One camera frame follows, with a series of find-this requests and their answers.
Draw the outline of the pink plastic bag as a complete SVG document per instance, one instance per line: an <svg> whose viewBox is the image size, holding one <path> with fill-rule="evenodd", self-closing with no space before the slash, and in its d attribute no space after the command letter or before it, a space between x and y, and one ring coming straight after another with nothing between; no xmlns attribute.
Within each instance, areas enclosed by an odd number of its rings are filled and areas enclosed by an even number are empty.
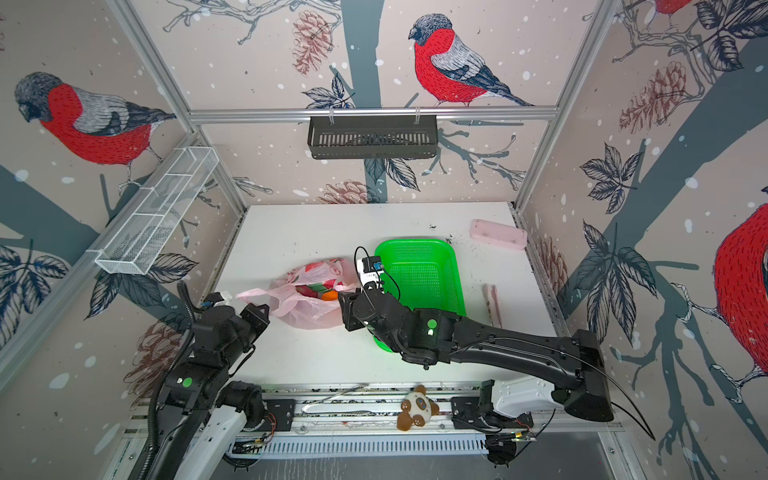
<svg viewBox="0 0 768 480"><path fill-rule="evenodd" d="M297 267L268 289L246 290L236 298L253 304L264 298L270 315L292 328L331 329L343 324L340 294L354 293L359 286L352 263L333 258Z"/></svg>

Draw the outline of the green plastic basket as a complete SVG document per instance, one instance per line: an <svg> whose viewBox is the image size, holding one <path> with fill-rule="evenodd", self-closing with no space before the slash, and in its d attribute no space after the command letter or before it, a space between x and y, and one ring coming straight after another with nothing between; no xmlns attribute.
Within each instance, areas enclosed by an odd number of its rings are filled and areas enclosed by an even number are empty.
<svg viewBox="0 0 768 480"><path fill-rule="evenodd" d="M466 308L453 247L439 239L391 239L376 247L382 268L394 275L383 280L410 309L438 309L465 316Z"/></svg>

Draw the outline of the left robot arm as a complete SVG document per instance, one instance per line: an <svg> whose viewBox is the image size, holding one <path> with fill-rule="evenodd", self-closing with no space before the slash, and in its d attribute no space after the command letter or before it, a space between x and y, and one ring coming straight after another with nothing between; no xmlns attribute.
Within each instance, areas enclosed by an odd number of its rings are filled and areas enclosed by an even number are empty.
<svg viewBox="0 0 768 480"><path fill-rule="evenodd" d="M131 479L209 479L243 429L265 421L276 429L261 387L230 372L269 324L267 305L241 312L216 305L200 314L191 342L151 397L148 438Z"/></svg>

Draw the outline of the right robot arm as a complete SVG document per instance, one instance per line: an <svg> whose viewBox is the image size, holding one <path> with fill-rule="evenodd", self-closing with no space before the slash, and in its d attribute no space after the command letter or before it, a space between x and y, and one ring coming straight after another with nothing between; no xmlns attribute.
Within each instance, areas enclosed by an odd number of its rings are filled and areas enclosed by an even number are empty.
<svg viewBox="0 0 768 480"><path fill-rule="evenodd" d="M349 331L367 329L407 363L474 363L530 375L554 386L553 400L581 420L614 420L595 333L546 337L488 326L439 309L410 309L377 289L340 293Z"/></svg>

